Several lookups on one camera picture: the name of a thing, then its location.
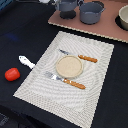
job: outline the butter knife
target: butter knife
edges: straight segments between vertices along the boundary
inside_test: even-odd
[[[85,86],[83,84],[79,84],[79,83],[76,83],[74,81],[71,81],[71,80],[68,80],[68,79],[63,79],[63,78],[60,78],[58,77],[57,75],[54,75],[52,74],[51,72],[45,72],[44,74],[47,78],[50,78],[50,79],[53,79],[53,80],[60,80],[64,83],[67,83],[67,84],[70,84],[72,86],[75,86],[77,88],[80,88],[80,89],[85,89]]]
[[[35,66],[35,64],[31,63],[25,56],[19,56],[19,60],[22,64],[29,66],[30,69],[33,69]]]
[[[94,63],[97,62],[97,59],[95,59],[95,58],[91,58],[91,57],[87,57],[87,56],[83,56],[83,55],[76,55],[74,53],[70,53],[70,52],[67,52],[67,51],[64,51],[64,50],[61,50],[61,49],[59,49],[59,51],[66,54],[66,55],[75,55],[75,56],[78,56],[80,59],[88,60],[88,61],[91,61],[91,62],[94,62]]]

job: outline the beige plate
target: beige plate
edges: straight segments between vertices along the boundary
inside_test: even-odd
[[[83,63],[76,56],[66,55],[57,61],[56,70],[64,78],[74,78],[82,73]]]

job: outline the woven placemat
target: woven placemat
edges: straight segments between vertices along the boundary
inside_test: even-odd
[[[56,61],[63,49],[97,58],[93,63],[83,60],[83,73],[72,79],[86,86],[85,90],[54,81],[45,71],[56,75]],[[14,96],[53,113],[80,127],[90,128],[107,72],[114,45],[60,31]]]

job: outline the red tomato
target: red tomato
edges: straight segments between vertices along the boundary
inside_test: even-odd
[[[16,80],[20,77],[20,73],[17,68],[11,68],[8,71],[5,72],[5,78],[8,81]]]

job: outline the wooden handle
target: wooden handle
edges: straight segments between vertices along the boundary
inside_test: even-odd
[[[78,55],[78,57],[80,59],[88,60],[88,61],[91,61],[91,62],[94,62],[94,63],[97,62],[97,59],[94,59],[94,58],[91,58],[91,57],[87,57],[87,56],[83,56],[83,55]]]
[[[71,81],[71,80],[64,79],[64,82],[67,83],[67,84],[70,84],[72,86],[75,86],[77,88],[80,88],[80,89],[85,89],[86,88],[83,84],[79,84],[79,83],[76,83],[76,82]]]

